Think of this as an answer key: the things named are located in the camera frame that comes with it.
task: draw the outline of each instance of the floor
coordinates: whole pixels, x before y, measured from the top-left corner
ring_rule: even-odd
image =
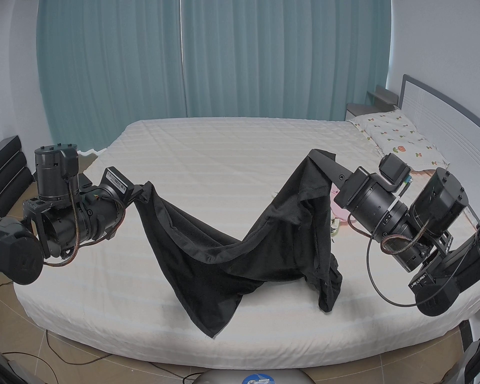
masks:
[[[85,169],[93,160],[92,156],[81,158],[80,168]],[[21,200],[34,196],[35,190],[33,184]],[[21,205],[14,207],[9,214],[21,217]],[[0,274],[0,284],[8,281]],[[68,362],[82,363],[105,355],[102,351],[50,332],[48,338],[53,349]],[[174,373],[171,374],[148,362],[121,356],[109,356],[88,365],[68,365],[48,347],[45,330],[27,316],[17,300],[13,285],[0,287],[0,350],[30,353],[44,359],[55,371],[60,384],[181,384],[182,380],[174,374],[185,376],[204,370],[157,364]],[[304,371],[321,384],[433,384],[441,380],[462,353],[462,339],[456,327],[445,336],[423,344],[344,364],[306,368]],[[56,383],[50,368],[35,357],[14,354],[7,357],[18,361],[46,383]]]

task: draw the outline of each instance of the black cloth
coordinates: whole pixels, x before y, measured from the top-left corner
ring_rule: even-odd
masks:
[[[303,277],[320,292],[320,309],[332,310],[342,275],[330,252],[331,185],[306,157],[242,241],[162,199],[150,182],[135,205],[178,299],[195,325],[214,337],[242,296],[265,281]]]

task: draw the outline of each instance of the teal curtain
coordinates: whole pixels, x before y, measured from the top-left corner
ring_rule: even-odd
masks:
[[[134,121],[187,116],[179,0],[40,0],[37,60],[55,142],[102,149]]]
[[[181,0],[189,116],[343,120],[385,85],[390,0]]]

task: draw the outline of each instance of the mattress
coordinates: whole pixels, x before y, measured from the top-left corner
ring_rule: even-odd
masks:
[[[134,183],[150,180],[160,196],[211,226],[242,239],[312,148],[337,153],[351,170],[377,170],[374,145],[349,122],[268,118],[146,120],[129,125],[87,170],[94,183],[116,166]],[[415,174],[410,204],[429,176]],[[453,247],[473,233],[466,216],[452,225]],[[63,268],[44,268],[29,286],[15,285],[26,313],[41,327],[130,358],[224,369],[309,367],[362,359],[443,335],[480,309],[480,285],[460,294],[443,315],[398,308],[373,290],[365,237],[341,226],[332,252],[343,275],[333,310],[318,308],[305,281],[265,283],[243,297],[214,339],[190,321],[162,275],[135,207],[110,241],[82,248]],[[390,299],[413,302],[412,278],[374,244],[372,274]]]

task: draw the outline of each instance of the blue logo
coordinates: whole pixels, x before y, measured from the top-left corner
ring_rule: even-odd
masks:
[[[264,373],[256,373],[246,377],[241,384],[275,384],[275,380]]]

